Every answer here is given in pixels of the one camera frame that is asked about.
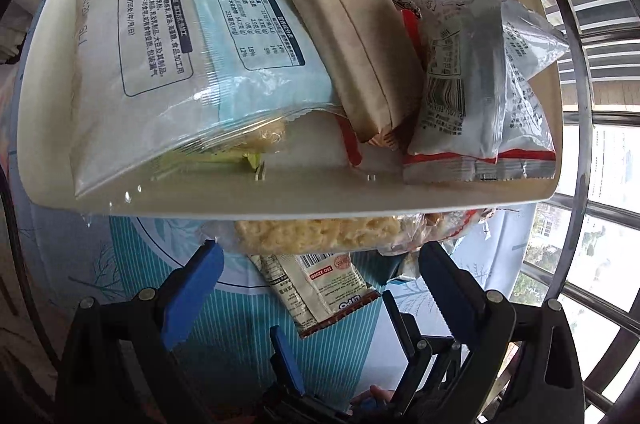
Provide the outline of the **person's right hand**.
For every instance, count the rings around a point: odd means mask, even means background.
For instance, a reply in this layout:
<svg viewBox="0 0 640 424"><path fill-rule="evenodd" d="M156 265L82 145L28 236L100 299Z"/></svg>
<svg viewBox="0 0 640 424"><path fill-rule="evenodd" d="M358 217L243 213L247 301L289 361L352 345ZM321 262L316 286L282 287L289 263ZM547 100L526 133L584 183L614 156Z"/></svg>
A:
<svg viewBox="0 0 640 424"><path fill-rule="evenodd" d="M365 392L361 392L349 401L350 408L355 411L386 406L392 400L394 393L393 390L371 385Z"/></svg>

